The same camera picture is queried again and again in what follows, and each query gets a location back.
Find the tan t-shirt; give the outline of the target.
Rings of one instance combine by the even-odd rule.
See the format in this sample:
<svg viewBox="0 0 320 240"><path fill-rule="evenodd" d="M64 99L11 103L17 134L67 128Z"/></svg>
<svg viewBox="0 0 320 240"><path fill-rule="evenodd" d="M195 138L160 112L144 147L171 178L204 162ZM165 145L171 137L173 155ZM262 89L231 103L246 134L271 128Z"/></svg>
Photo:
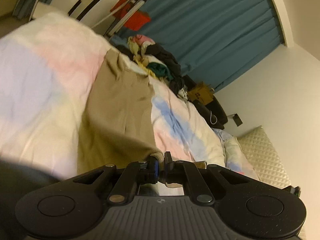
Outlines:
<svg viewBox="0 0 320 240"><path fill-rule="evenodd" d="M153 86L129 69L125 55L110 49L93 83L79 128L78 173L105 164L125 168L148 157L164 169L151 122Z"/></svg>

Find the pile of clothes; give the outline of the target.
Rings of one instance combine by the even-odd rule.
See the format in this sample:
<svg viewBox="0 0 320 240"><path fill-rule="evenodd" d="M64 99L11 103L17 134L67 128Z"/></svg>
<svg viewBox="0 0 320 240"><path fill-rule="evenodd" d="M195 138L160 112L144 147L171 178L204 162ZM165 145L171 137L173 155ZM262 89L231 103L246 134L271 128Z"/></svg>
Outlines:
<svg viewBox="0 0 320 240"><path fill-rule="evenodd" d="M150 76L166 83L180 99L188 99L181 66L172 53L151 38L140 34L128 38L116 36L111 42Z"/></svg>

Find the black chair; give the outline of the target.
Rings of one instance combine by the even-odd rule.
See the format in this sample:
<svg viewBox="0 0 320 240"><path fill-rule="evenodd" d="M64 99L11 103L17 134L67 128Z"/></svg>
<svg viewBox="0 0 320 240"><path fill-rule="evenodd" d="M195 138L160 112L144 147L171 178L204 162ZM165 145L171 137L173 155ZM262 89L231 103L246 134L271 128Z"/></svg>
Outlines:
<svg viewBox="0 0 320 240"><path fill-rule="evenodd" d="M185 81L185 85L187 86L187 92L197 85L197 83L193 81L188 75L185 75L183 79ZM207 105L203 105L198 100L195 100L192 103L198 113L205 119L206 123L211 128L225 129L225 124L228 122L227 115L215 96L213 101Z"/></svg>

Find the brown paper bag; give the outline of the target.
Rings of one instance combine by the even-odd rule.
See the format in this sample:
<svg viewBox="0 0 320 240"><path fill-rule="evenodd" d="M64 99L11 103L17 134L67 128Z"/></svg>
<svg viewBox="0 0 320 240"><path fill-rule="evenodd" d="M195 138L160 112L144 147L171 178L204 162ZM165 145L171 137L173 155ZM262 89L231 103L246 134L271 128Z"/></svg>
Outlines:
<svg viewBox="0 0 320 240"><path fill-rule="evenodd" d="M213 91L204 82L200 82L188 91L188 98L191 102L198 100L203 105L207 105L213 101L214 96Z"/></svg>

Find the quilted white pillow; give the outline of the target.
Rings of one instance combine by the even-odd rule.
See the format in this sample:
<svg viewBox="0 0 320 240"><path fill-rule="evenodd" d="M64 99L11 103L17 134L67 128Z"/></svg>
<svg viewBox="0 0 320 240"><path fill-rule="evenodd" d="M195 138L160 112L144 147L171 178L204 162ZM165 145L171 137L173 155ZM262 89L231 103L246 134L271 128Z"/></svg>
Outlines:
<svg viewBox="0 0 320 240"><path fill-rule="evenodd" d="M263 127L254 128L237 140L260 181L280 189L291 185L281 159Z"/></svg>

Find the blue curtain right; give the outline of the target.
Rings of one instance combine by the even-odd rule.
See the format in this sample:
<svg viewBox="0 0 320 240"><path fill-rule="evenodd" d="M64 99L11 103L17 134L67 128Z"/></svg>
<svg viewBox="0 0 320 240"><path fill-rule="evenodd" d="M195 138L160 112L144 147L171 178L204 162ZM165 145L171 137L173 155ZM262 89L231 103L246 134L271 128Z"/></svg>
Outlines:
<svg viewBox="0 0 320 240"><path fill-rule="evenodd" d="M283 43L272 0L150 0L139 33L172 53L183 75L221 90Z"/></svg>

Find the red cloth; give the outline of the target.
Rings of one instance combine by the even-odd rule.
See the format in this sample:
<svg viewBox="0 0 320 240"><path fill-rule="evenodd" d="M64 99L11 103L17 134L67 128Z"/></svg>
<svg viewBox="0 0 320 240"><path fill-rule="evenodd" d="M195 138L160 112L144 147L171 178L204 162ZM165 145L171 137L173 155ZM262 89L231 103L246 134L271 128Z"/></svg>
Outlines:
<svg viewBox="0 0 320 240"><path fill-rule="evenodd" d="M113 12L122 4L124 4L127 0L119 0L111 9L110 12ZM114 17L118 20L121 20L131 9L133 8L133 4L130 2L122 7L119 11L114 13ZM143 11L136 11L133 15L125 22L124 27L133 31L139 31L141 27L145 24L151 22L151 17L148 13Z"/></svg>

